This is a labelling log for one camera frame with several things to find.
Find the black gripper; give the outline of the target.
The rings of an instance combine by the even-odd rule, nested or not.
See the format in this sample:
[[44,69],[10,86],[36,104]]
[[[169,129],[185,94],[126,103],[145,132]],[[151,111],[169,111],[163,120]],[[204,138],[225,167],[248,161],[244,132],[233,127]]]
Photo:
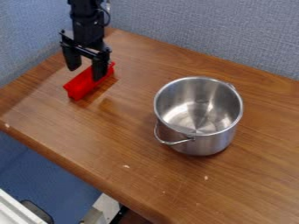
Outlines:
[[98,81],[108,72],[110,48],[104,42],[105,32],[60,31],[60,46],[66,67],[74,71],[81,66],[81,58],[92,60],[92,80]]

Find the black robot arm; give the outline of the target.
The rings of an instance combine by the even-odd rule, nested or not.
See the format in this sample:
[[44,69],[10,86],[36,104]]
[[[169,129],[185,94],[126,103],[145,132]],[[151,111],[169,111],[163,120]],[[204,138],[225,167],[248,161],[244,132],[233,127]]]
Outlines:
[[81,57],[90,59],[90,77],[98,81],[108,73],[110,48],[104,42],[109,13],[104,0],[68,0],[70,33],[60,31],[60,47],[66,67],[74,71]]

